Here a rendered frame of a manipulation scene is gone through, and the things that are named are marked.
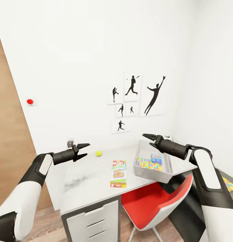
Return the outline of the jigsaw puzzle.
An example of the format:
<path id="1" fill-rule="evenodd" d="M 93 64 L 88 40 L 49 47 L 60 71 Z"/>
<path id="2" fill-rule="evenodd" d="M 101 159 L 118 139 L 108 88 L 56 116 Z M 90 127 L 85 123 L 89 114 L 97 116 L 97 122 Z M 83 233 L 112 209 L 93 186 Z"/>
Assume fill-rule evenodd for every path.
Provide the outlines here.
<path id="1" fill-rule="evenodd" d="M 222 177 L 222 178 L 223 178 L 229 192 L 233 191 L 233 184 L 231 182 L 229 182 L 228 180 L 226 180 L 224 177 Z"/>
<path id="2" fill-rule="evenodd" d="M 160 164 L 155 164 L 155 163 L 152 163 L 152 162 L 145 162 L 145 164 L 143 164 L 143 162 L 141 162 L 140 166 L 145 167 L 145 168 L 149 168 L 149 169 L 154 169 L 154 170 L 157 170 L 157 171 L 162 171 Z"/>

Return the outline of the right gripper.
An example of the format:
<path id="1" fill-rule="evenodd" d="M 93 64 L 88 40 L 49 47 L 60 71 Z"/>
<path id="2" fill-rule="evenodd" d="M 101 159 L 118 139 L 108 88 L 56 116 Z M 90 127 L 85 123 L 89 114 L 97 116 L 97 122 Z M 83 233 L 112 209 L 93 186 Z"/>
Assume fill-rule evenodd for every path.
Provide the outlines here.
<path id="1" fill-rule="evenodd" d="M 158 149 L 161 153 L 167 153 L 174 156 L 174 148 L 178 143 L 164 139 L 161 135 L 143 134 L 142 136 L 151 139 L 154 143 L 150 142 L 149 144 Z"/>

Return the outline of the tennis ball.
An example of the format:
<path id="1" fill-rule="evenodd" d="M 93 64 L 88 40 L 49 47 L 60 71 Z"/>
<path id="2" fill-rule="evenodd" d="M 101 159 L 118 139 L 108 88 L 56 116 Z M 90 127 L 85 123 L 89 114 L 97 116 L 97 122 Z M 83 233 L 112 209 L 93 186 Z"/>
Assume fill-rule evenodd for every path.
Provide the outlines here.
<path id="1" fill-rule="evenodd" d="M 97 153 L 96 153 L 96 156 L 101 156 L 102 155 L 102 152 L 101 151 L 97 151 Z"/>

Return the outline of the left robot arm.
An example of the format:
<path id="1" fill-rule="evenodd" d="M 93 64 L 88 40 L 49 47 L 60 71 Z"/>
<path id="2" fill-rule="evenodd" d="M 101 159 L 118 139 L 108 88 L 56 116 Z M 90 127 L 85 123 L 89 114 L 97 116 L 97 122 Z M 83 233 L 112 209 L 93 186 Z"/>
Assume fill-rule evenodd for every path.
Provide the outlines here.
<path id="1" fill-rule="evenodd" d="M 41 189 L 52 164 L 77 160 L 86 154 L 78 155 L 79 149 L 90 144 L 73 144 L 68 138 L 66 151 L 43 153 L 36 156 L 16 188 L 0 207 L 0 242 L 21 242 L 32 230 Z"/>

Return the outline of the board game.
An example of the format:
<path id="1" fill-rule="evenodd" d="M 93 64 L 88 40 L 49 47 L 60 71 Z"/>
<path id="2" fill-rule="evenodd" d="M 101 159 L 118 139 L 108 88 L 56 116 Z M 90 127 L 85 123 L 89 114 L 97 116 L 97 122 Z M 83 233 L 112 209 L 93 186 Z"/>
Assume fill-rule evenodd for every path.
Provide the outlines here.
<path id="1" fill-rule="evenodd" d="M 145 162 L 152 162 L 150 159 L 138 158 L 138 166 L 140 166 L 141 162 L 145 164 Z"/>
<path id="2" fill-rule="evenodd" d="M 162 165 L 162 158 L 159 154 L 151 154 L 152 163 Z"/>
<path id="3" fill-rule="evenodd" d="M 110 187 L 126 188 L 127 187 L 127 169 L 126 161 L 114 160 Z"/>

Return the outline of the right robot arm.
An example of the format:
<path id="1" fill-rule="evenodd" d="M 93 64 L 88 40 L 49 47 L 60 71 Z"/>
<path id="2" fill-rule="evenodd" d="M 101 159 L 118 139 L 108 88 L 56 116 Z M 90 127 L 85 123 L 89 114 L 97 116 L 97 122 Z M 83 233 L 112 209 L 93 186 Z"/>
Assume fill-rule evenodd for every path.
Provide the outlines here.
<path id="1" fill-rule="evenodd" d="M 189 162 L 198 168 L 192 169 L 198 196 L 205 218 L 209 242 L 233 242 L 233 199 L 218 170 L 212 163 L 211 151 L 194 145 L 174 142 L 172 133 L 161 135 L 143 134 L 151 139 L 149 144 L 161 153 L 185 160 L 192 150 Z"/>

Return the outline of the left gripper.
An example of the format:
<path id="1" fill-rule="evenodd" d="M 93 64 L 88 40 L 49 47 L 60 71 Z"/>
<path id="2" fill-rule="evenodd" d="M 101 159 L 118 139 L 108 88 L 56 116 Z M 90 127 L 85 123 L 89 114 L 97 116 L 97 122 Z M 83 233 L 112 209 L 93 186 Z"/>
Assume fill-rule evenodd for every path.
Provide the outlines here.
<path id="1" fill-rule="evenodd" d="M 71 161 L 71 160 L 76 162 L 77 160 L 85 157 L 87 155 L 87 153 L 78 155 L 78 152 L 79 152 L 79 149 L 85 148 L 85 147 L 87 147 L 89 145 L 90 145 L 89 143 L 87 143 L 87 144 L 78 144 L 77 146 L 73 145 L 72 149 L 70 149 L 70 150 L 66 149 L 66 151 L 61 151 L 60 153 L 61 153 L 62 160 L 63 160 L 61 163 L 68 162 L 68 161 Z"/>

